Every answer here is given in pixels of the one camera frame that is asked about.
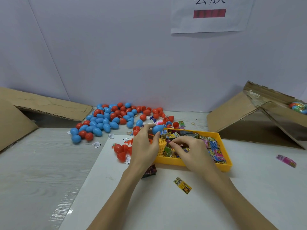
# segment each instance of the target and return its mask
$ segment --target forearm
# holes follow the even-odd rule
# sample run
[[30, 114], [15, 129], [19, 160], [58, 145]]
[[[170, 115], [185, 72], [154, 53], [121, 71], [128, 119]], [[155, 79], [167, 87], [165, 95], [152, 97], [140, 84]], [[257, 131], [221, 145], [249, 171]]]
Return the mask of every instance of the forearm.
[[116, 189], [87, 230], [119, 229], [132, 193], [141, 177], [141, 172], [129, 166], [122, 174]]
[[277, 229], [244, 198], [227, 175], [220, 173], [214, 181], [209, 181], [209, 184], [220, 197], [240, 229]]

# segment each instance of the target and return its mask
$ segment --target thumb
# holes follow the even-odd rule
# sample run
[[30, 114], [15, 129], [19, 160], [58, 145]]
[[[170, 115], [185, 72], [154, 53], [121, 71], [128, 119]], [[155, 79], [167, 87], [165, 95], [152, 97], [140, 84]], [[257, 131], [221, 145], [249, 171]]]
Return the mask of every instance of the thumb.
[[161, 134], [161, 133], [158, 131], [158, 132], [154, 135], [153, 144], [156, 144], [156, 145], [159, 144], [160, 134]]
[[187, 156], [187, 153], [183, 151], [183, 149], [178, 144], [172, 141], [169, 144], [176, 151], [176, 153], [178, 153], [180, 158], [185, 158]]

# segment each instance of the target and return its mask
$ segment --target finger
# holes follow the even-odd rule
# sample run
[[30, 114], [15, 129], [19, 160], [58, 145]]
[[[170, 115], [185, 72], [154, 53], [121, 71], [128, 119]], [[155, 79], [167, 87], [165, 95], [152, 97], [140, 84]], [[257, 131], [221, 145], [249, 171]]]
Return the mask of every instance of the finger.
[[149, 129], [150, 129], [150, 128], [153, 128], [154, 126], [155, 126], [154, 123], [152, 123], [152, 124], [147, 123], [147, 124], [145, 124], [144, 127], [140, 130], [140, 132], [145, 132], [145, 133], [147, 134], [148, 131], [149, 131]]
[[195, 138], [191, 136], [182, 135], [172, 140], [172, 142], [176, 144], [183, 144], [186, 143], [187, 145], [191, 146], [193, 142], [195, 142]]
[[174, 141], [171, 141], [169, 145], [176, 151], [176, 153], [178, 153], [180, 158], [185, 158], [187, 156], [187, 153], [183, 151], [183, 149], [178, 144], [176, 144]]
[[153, 144], [159, 144], [160, 134], [161, 134], [161, 132], [158, 131], [158, 132], [154, 135]]

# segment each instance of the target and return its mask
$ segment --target hand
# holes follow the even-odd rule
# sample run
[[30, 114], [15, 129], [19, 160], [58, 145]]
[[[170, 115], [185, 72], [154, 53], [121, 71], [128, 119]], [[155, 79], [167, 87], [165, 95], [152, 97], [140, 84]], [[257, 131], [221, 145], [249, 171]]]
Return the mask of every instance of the hand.
[[158, 131], [153, 138], [152, 144], [149, 143], [148, 132], [155, 124], [145, 124], [140, 132], [133, 138], [132, 156], [130, 166], [135, 167], [142, 173], [152, 165], [159, 151], [159, 137]]
[[[189, 145], [189, 152], [183, 151], [179, 146], [183, 143]], [[205, 180], [208, 181], [213, 175], [221, 173], [215, 166], [205, 143], [201, 139], [195, 139], [190, 136], [179, 136], [169, 144], [179, 154], [185, 165]]]

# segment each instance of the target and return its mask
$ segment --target brown cardboard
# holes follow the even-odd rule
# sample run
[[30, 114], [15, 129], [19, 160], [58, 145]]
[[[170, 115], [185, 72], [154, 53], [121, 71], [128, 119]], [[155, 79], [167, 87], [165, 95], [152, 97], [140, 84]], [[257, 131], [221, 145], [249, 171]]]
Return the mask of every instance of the brown cardboard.
[[31, 133], [37, 125], [6, 100], [0, 99], [0, 151]]
[[0, 87], [0, 97], [21, 110], [31, 110], [74, 121], [82, 121], [92, 110], [92, 106], [4, 87]]
[[288, 107], [300, 101], [265, 86], [246, 83], [243, 91], [207, 116], [209, 131], [221, 138], [303, 148], [307, 115]]

